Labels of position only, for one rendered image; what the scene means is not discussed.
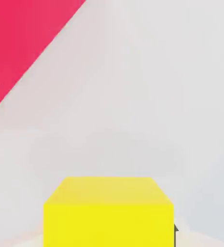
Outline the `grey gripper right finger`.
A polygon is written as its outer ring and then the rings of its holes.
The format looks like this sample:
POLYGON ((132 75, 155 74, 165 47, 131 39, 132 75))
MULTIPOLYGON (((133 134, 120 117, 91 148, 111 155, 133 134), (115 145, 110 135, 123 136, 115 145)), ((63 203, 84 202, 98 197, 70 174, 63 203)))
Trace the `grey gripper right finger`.
POLYGON ((220 240, 192 231, 185 221, 177 221, 176 247, 224 247, 220 240))

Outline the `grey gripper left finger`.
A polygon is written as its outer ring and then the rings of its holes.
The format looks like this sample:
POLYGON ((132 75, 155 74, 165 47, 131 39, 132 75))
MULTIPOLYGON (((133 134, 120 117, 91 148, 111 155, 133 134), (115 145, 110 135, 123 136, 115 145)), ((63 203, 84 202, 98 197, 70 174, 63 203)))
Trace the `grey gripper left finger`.
POLYGON ((6 240, 1 247, 43 247, 43 231, 24 233, 12 240, 6 240))

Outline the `small yellow cube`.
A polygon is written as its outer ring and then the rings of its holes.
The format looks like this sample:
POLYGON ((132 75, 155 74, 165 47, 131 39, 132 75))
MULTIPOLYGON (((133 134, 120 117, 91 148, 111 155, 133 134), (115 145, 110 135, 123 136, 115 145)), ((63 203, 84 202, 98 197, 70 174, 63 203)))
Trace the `small yellow cube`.
POLYGON ((174 205, 152 178, 68 177, 44 203, 43 247, 175 247, 174 205))

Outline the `large red box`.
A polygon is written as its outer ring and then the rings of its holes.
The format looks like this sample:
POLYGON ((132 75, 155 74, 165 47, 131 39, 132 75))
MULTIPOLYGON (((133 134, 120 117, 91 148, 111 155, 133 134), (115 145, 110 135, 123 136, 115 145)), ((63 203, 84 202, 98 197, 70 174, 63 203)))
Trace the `large red box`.
POLYGON ((0 0, 0 102, 86 0, 0 0))

